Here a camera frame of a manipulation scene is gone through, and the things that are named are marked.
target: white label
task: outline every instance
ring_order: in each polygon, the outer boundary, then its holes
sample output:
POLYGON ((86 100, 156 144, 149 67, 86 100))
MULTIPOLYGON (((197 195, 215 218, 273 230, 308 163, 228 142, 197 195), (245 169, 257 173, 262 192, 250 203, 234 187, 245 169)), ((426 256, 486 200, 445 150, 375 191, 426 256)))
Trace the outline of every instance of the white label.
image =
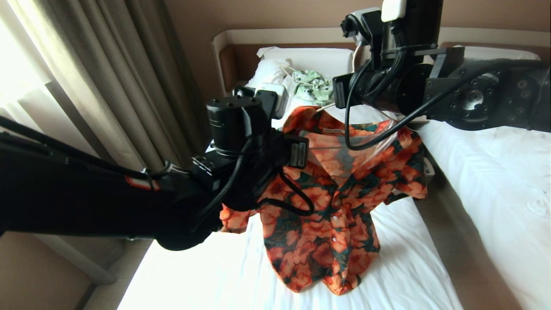
POLYGON ((296 163, 299 159, 299 145, 293 143, 291 145, 291 166, 296 167, 296 163))
POLYGON ((220 188, 220 180, 216 180, 212 183, 212 190, 218 190, 220 188))
POLYGON ((323 131, 324 131, 324 132, 331 132, 331 133, 335 133, 335 132, 344 133, 344 130, 340 130, 340 129, 328 129, 328 128, 323 128, 323 131))
POLYGON ((306 160, 306 143, 299 144, 299 167, 304 167, 306 160))

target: shirt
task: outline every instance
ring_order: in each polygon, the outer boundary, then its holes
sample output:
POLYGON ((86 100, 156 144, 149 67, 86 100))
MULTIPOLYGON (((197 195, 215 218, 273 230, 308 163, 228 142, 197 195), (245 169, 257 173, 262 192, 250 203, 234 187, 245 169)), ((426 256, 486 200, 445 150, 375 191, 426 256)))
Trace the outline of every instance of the shirt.
MULTIPOLYGON (((241 233, 248 218, 260 213, 264 244, 274 271, 285 285, 300 292, 321 280, 334 294, 357 287, 380 250, 370 211, 378 204, 405 197, 426 196, 424 148, 406 128, 384 149, 351 151, 344 145, 344 124, 315 106, 301 106, 283 131, 307 137, 306 168, 284 167, 287 178, 314 203, 315 212, 301 217, 274 205, 237 212, 223 206, 222 231, 241 233)), ((351 125, 354 145, 386 130, 391 121, 351 125)), ((285 201, 308 210, 306 202, 276 177, 260 197, 285 201)))

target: pillow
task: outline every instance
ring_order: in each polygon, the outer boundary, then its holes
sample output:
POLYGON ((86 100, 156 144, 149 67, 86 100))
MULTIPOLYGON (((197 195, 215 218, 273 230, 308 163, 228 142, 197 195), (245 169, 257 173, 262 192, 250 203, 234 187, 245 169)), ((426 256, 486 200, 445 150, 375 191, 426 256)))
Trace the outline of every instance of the pillow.
POLYGON ((291 59, 271 58, 260 60, 256 68, 255 76, 247 83, 247 87, 258 88, 260 83, 272 83, 281 85, 283 79, 290 73, 286 67, 292 67, 291 59))
POLYGON ((465 46, 464 58, 469 60, 490 60, 497 58, 541 60, 538 55, 532 52, 481 46, 465 46))
POLYGON ((290 58, 296 70, 313 70, 326 78, 333 78, 352 72, 353 51, 347 49, 281 49, 263 47, 256 53, 261 59, 290 58))

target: headboard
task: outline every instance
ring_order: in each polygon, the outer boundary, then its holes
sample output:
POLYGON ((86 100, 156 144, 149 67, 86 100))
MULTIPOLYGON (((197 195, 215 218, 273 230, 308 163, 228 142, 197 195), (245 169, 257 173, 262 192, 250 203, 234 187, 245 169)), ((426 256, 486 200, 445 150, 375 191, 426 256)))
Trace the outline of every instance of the headboard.
MULTIPOLYGON (((451 47, 463 46, 497 47, 530 51, 550 62, 549 32, 455 28, 440 29, 439 44, 451 47)), ((342 36, 337 28, 291 28, 291 29, 233 29, 224 30, 212 40, 222 93, 230 93, 239 81, 248 81, 254 74, 260 59, 256 52, 261 47, 329 47, 354 50, 354 43, 342 36)), ((363 60, 368 59, 369 49, 364 49, 363 60)))
POLYGON ((283 44, 231 44, 220 51, 220 66, 224 89, 226 92, 236 86, 238 81, 248 81, 254 75, 260 58, 256 55, 262 47, 277 46, 281 48, 297 47, 325 47, 333 49, 354 50, 356 45, 353 42, 343 43, 283 43, 283 44))
POLYGON ((480 47, 493 47, 496 49, 508 49, 532 52, 539 56, 542 61, 550 63, 551 48, 545 46, 526 46, 526 45, 514 45, 514 44, 496 44, 496 43, 474 43, 474 42, 443 42, 440 47, 454 47, 458 44, 463 46, 480 46, 480 47))

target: beige wall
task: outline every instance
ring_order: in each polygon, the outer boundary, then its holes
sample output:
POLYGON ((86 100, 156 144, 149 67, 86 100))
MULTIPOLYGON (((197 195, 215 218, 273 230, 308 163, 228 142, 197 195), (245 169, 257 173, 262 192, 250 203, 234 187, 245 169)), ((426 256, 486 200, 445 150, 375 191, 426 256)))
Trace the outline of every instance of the beige wall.
MULTIPOLYGON (((223 30, 338 26, 382 0, 165 0, 205 98, 220 89, 211 39, 223 30)), ((442 26, 549 31, 549 0, 444 0, 442 26)))
POLYGON ((0 238, 0 310, 74 310, 90 284, 32 234, 0 238))

